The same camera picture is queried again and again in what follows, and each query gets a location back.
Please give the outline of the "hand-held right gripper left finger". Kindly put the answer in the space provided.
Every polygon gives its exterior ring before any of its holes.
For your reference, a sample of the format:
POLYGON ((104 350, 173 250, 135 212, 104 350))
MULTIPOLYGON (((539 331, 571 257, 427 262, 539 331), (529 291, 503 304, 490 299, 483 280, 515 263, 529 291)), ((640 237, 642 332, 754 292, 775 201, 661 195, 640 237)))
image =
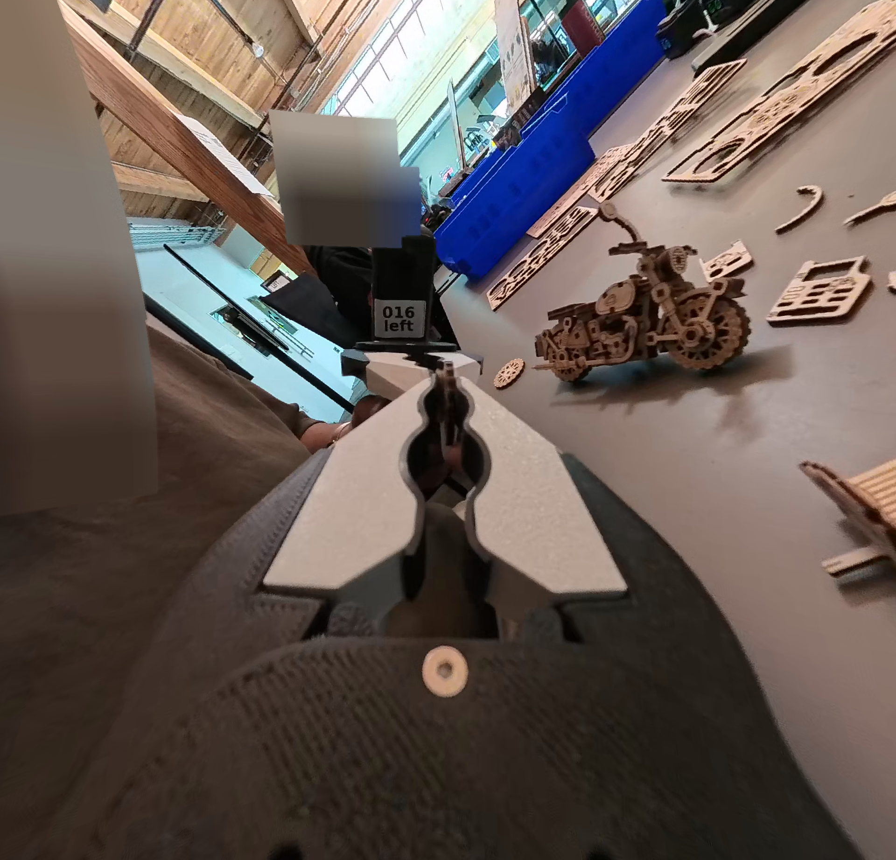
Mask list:
POLYGON ((427 428, 428 376, 339 440, 263 575, 263 591, 360 608, 375 626, 410 625, 409 606, 442 562, 442 511, 409 473, 427 428))

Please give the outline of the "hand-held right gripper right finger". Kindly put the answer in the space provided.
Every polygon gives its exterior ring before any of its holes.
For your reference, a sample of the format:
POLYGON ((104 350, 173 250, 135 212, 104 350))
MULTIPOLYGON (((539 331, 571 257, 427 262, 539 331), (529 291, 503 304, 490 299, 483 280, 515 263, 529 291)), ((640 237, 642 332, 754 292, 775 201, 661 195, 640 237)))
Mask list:
POLYGON ((541 609, 628 585, 562 453, 470 379, 448 377, 448 452, 469 483, 465 529, 502 634, 541 609))

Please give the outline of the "person's left forearm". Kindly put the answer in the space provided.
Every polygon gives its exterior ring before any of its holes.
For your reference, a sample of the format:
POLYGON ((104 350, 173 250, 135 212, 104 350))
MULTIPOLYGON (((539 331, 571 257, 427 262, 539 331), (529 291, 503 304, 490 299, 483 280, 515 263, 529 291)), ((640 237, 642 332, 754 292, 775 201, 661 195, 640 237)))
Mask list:
POLYGON ((315 420, 147 321, 160 493, 252 502, 351 429, 315 420))

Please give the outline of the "grey desk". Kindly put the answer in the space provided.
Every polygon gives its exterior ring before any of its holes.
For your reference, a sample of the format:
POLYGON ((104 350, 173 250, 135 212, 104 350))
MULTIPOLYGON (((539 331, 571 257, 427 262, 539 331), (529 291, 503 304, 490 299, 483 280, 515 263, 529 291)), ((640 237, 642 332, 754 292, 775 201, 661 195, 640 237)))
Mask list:
POLYGON ((747 53, 747 65, 678 141, 614 198, 645 239, 710 259, 741 240, 753 255, 745 354, 720 372, 654 364, 600 369, 570 387, 533 372, 546 312, 596 299, 632 270, 610 257, 618 229, 596 221, 508 300, 458 281, 443 304, 483 384, 508 360, 526 372, 497 398, 573 452, 690 565, 723 610, 778 724, 823 800, 866 858, 894 858, 894 573, 840 586, 823 560, 859 543, 799 470, 855 475, 894 459, 894 213, 851 214, 894 190, 894 53, 781 143, 708 185, 662 177, 850 17, 877 0, 808 0, 747 53), (775 228, 823 188, 799 227, 775 228), (840 322, 771 326, 766 317, 806 261, 866 256, 872 287, 840 322))

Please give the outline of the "person's left hand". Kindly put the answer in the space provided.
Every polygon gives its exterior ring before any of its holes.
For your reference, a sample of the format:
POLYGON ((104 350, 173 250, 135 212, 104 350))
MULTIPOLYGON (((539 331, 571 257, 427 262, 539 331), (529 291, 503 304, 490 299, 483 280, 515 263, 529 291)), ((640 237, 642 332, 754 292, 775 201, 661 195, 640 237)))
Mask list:
POLYGON ((367 394, 362 397, 354 407, 349 422, 342 426, 339 438, 342 439, 342 437, 360 427, 365 421, 372 418, 390 403, 390 399, 379 394, 367 394))

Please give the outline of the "wooden part sheet round holes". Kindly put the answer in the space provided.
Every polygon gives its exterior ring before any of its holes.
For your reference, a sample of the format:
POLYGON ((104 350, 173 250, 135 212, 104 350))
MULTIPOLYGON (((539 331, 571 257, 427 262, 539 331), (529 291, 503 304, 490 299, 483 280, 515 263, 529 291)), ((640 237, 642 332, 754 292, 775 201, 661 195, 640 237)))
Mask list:
POLYGON ((576 239, 598 214, 597 208, 576 205, 560 216, 532 248, 487 290, 487 303, 491 311, 496 312, 532 280, 549 261, 576 239))

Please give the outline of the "blue plastic bin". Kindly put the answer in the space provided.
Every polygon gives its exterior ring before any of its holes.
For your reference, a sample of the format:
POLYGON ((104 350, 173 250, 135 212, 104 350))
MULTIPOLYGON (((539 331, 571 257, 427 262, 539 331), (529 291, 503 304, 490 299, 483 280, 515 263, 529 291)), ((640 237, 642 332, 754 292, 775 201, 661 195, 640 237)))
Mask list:
POLYGON ((484 277, 591 166, 590 136, 663 58, 655 34, 665 15, 663 0, 636 3, 521 128, 520 143, 462 184, 434 232, 449 270, 484 277))

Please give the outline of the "wooden motorcycle model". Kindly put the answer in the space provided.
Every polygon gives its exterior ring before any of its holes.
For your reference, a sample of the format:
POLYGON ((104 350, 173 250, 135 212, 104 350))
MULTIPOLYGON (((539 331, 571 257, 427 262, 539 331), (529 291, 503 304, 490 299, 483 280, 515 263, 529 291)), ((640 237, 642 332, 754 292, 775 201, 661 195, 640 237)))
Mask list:
POLYGON ((718 369, 743 353, 751 323, 737 302, 744 294, 742 279, 719 277, 696 287, 685 278, 696 248, 649 246, 612 203, 599 204, 598 214, 628 232, 631 241, 611 247, 609 254, 637 254, 636 271, 595 302, 549 311, 554 326, 534 341, 535 355, 543 360, 536 370, 576 384, 592 369, 662 353, 692 371, 718 369))

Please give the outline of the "white paper sheet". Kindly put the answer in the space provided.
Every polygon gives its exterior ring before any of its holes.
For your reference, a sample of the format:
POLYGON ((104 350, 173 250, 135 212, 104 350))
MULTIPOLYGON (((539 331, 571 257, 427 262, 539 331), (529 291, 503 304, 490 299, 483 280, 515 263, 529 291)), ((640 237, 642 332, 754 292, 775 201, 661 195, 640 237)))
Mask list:
POLYGON ((252 194, 274 199, 273 194, 225 147, 218 137, 198 120, 176 114, 176 118, 252 194))

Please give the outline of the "pale wooden part sheet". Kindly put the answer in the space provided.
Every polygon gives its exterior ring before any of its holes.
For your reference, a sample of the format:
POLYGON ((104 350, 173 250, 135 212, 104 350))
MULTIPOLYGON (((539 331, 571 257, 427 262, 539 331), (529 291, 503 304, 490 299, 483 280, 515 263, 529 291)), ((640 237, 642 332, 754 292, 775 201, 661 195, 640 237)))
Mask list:
POLYGON ((540 238, 570 208, 586 196, 596 203, 607 201, 617 190, 611 182, 624 175, 628 161, 635 153, 635 143, 616 146, 604 151, 542 216, 526 230, 532 238, 540 238))

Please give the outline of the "roll-up banner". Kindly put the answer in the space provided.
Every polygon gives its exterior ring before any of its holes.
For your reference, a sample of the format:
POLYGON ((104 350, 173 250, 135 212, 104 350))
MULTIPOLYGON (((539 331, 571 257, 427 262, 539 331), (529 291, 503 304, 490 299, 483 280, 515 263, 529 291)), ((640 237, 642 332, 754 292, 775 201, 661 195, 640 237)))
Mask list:
POLYGON ((516 114, 537 87, 528 23, 520 0, 494 0, 499 63, 507 114, 516 114))

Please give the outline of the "wooden ceiling beam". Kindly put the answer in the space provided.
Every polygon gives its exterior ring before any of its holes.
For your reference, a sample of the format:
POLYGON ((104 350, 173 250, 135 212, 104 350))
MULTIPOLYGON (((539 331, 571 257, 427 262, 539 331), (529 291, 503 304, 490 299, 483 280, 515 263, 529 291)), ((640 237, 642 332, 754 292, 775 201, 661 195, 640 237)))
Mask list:
POLYGON ((274 202, 240 182, 162 93, 63 0, 57 2, 91 96, 292 272, 316 276, 304 251, 287 243, 274 202))

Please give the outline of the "person's brown sweater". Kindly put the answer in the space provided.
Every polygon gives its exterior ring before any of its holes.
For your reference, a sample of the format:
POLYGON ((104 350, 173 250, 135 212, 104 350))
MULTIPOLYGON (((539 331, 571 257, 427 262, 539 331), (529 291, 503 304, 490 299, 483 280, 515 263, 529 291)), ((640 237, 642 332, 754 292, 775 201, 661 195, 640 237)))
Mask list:
POLYGON ((2 858, 80 776, 176 587, 294 468, 198 463, 151 495, 2 516, 2 858))

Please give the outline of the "small wooden plate oval holes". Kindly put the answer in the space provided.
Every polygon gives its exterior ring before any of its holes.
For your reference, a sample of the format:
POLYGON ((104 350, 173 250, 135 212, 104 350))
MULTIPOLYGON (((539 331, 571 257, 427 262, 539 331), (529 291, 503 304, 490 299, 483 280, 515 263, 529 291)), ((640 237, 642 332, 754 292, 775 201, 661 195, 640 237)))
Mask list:
POLYGON ((741 240, 709 260, 700 259, 700 269, 708 281, 731 278, 754 264, 752 254, 741 240))

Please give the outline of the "small slotted wooden plate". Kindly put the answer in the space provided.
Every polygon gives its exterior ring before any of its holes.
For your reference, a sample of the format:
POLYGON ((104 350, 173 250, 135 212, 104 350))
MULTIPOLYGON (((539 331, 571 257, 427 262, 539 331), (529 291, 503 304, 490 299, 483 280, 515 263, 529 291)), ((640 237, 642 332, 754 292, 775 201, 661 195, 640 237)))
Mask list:
POLYGON ((771 326, 840 322, 872 287, 866 256, 806 261, 767 314, 771 326))

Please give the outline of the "wooden part sheet small cutouts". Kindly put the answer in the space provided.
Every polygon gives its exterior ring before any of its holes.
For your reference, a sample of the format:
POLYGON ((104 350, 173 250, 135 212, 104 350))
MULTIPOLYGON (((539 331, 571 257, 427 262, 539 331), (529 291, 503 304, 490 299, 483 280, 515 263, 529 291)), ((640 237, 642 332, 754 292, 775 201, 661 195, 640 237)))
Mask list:
POLYGON ((628 161, 628 168, 624 175, 611 182, 611 187, 617 189, 614 194, 638 173, 647 160, 693 121, 746 64, 746 58, 735 59, 733 62, 713 65, 697 76, 676 102, 634 141, 635 153, 628 161))

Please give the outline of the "curved wooden arc piece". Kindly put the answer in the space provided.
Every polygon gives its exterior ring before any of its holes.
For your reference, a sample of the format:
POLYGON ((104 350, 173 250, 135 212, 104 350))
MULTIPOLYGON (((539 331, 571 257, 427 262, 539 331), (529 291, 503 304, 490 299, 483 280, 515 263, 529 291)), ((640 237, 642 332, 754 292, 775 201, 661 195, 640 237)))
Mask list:
POLYGON ((778 236, 787 234, 795 228, 799 227, 801 224, 811 218, 823 204, 824 192, 823 188, 820 185, 805 184, 799 186, 796 191, 799 196, 807 197, 809 199, 809 203, 796 216, 791 217, 789 220, 785 221, 775 228, 775 234, 778 236))

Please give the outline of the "wooden part sheet gear cutouts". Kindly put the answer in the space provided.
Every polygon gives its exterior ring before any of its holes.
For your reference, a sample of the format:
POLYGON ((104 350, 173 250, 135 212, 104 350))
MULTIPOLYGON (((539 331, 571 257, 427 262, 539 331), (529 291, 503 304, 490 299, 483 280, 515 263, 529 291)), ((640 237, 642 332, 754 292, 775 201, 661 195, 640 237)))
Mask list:
POLYGON ((721 181, 856 82, 894 46, 895 0, 869 3, 672 167, 663 182, 721 181))

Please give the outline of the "small round-headed wooden piece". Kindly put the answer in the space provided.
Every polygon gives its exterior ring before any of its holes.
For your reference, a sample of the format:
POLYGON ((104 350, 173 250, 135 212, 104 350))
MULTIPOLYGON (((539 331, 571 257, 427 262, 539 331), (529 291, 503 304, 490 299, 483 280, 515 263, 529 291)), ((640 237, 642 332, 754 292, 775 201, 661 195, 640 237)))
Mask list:
POLYGON ((856 227, 857 225, 867 222, 869 219, 884 215, 885 213, 895 212, 896 192, 886 194, 879 202, 870 207, 862 209, 843 221, 844 227, 856 227))

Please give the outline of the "small wooden ribbed frame assembly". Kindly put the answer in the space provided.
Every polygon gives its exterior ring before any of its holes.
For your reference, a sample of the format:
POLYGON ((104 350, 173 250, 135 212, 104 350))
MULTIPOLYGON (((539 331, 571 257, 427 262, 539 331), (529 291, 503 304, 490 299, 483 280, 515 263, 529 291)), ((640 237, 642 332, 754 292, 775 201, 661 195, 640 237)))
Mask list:
POLYGON ((801 462, 799 469, 868 539, 864 547, 824 561, 829 576, 840 578, 883 560, 895 563, 895 460, 853 477, 813 461, 801 462))

